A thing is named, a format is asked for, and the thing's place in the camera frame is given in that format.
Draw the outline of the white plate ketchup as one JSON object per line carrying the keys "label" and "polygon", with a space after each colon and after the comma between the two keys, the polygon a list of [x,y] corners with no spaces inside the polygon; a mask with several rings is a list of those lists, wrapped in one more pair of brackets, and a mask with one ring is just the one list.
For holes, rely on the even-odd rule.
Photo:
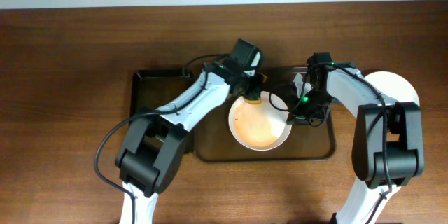
{"label": "white plate ketchup", "polygon": [[419,96],[412,84],[396,73],[376,71],[369,73],[365,79],[384,95],[399,102],[414,102],[420,105]]}
{"label": "white plate ketchup", "polygon": [[239,97],[230,107],[228,124],[233,137],[245,148],[270,151],[290,135],[286,103],[275,94],[261,92],[257,104]]}

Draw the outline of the small black water tray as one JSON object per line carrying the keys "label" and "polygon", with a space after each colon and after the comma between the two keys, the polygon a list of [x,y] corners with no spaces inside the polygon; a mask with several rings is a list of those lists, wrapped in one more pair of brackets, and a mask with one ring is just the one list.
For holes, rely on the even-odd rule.
{"label": "small black water tray", "polygon": [[193,84],[179,69],[139,70],[132,77],[130,115],[141,108],[157,109],[165,105]]}

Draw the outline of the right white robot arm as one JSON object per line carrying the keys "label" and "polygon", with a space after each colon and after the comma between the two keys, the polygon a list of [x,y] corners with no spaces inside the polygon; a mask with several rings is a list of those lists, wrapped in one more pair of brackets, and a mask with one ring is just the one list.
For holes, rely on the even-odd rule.
{"label": "right white robot arm", "polygon": [[350,62],[327,52],[307,60],[295,88],[289,125],[322,125],[338,100],[356,119],[351,161],[356,174],[344,206],[331,223],[374,223],[387,202],[424,170],[420,106],[384,94]]}

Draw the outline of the white plate ketchup front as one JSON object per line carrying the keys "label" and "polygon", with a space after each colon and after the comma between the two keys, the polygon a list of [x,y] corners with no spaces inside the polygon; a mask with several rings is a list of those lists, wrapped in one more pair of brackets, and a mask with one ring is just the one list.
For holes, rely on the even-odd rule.
{"label": "white plate ketchup front", "polygon": [[396,73],[376,71],[369,73],[365,79],[384,95],[399,102],[414,102],[420,105],[419,96],[412,84]]}

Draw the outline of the white plate ketchup back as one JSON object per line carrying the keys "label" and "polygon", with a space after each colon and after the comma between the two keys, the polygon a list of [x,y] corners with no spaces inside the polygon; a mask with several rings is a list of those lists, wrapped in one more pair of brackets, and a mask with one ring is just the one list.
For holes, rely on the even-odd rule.
{"label": "white plate ketchup back", "polygon": [[275,94],[261,92],[257,104],[239,97],[230,107],[228,124],[233,137],[245,148],[270,151],[290,135],[286,103]]}

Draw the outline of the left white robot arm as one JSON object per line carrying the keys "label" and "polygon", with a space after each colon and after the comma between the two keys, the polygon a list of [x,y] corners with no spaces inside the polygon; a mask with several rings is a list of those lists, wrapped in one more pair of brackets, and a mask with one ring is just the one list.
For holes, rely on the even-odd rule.
{"label": "left white robot arm", "polygon": [[262,63],[261,50],[238,39],[230,53],[204,64],[197,80],[175,100],[155,110],[143,108],[129,119],[115,158],[125,191],[121,223],[151,223],[158,196],[179,170],[192,129],[229,95],[258,100],[266,79],[259,71]]}

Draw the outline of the large brown serving tray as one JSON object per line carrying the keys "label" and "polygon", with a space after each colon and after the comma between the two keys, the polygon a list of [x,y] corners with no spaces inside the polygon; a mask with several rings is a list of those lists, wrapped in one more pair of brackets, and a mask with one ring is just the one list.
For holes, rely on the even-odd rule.
{"label": "large brown serving tray", "polygon": [[277,160],[325,160],[335,152],[332,118],[320,127],[294,125],[286,140],[273,150],[257,151],[241,145],[232,135],[228,116],[236,98],[208,113],[194,128],[194,152],[204,162],[255,162]]}

